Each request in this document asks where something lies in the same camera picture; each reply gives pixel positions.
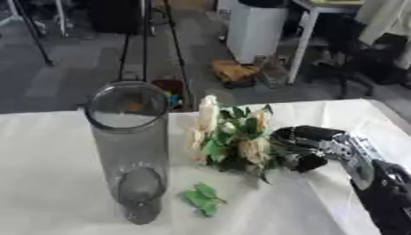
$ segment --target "glass vase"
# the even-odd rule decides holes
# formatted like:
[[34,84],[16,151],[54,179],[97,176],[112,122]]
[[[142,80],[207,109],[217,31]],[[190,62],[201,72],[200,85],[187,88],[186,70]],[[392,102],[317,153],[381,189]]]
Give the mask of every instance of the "glass vase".
[[150,223],[161,212],[168,104],[156,86],[119,82],[100,89],[85,108],[109,191],[135,224]]

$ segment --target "black chair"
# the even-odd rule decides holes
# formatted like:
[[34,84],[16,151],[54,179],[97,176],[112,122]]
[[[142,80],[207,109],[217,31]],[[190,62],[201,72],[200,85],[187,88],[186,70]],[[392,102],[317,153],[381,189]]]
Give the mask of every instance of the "black chair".
[[339,18],[323,18],[325,33],[319,33],[319,37],[328,42],[327,50],[331,55],[341,53],[344,55],[344,62],[340,65],[329,65],[319,63],[312,65],[312,74],[307,78],[308,82],[313,81],[316,74],[339,79],[340,92],[337,99],[343,99],[348,93],[348,83],[354,82],[365,88],[365,96],[373,96],[373,84],[370,80],[358,76],[357,73],[366,74],[370,61],[384,61],[389,67],[394,59],[398,57],[404,49],[406,38],[391,34],[384,34],[373,45],[367,46],[359,41],[359,36],[365,26],[354,20],[352,16]]

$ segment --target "white tablecloth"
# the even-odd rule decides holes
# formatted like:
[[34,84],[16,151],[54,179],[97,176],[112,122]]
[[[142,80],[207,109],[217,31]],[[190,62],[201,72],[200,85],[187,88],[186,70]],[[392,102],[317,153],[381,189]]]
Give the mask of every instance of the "white tablecloth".
[[[272,107],[274,129],[307,124],[358,131],[387,160],[411,169],[410,139],[390,119],[407,124],[369,101]],[[304,175],[275,171],[273,185],[195,166],[183,147],[194,116],[170,115],[170,187],[160,216],[146,226],[127,222],[108,194],[82,112],[0,116],[0,234],[379,234],[335,162]],[[177,196],[197,182],[228,201],[216,217],[200,216]]]

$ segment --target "robotic hand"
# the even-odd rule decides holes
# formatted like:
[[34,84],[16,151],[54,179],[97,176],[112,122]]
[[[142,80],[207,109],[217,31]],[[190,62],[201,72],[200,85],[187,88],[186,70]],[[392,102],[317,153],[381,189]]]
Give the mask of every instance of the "robotic hand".
[[350,175],[355,193],[383,235],[411,235],[411,176],[398,164],[385,162],[363,137],[337,129],[310,126],[278,129],[272,141],[306,148],[289,165],[304,173],[336,160]]

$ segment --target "flower bouquet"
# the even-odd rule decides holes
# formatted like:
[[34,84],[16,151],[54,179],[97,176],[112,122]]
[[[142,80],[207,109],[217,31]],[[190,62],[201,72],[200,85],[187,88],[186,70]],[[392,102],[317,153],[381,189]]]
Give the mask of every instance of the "flower bouquet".
[[209,95],[200,104],[197,123],[188,131],[188,148],[197,162],[267,181],[265,173],[284,164],[284,158],[272,152],[272,115],[269,105],[254,111],[248,107],[221,107],[216,97]]

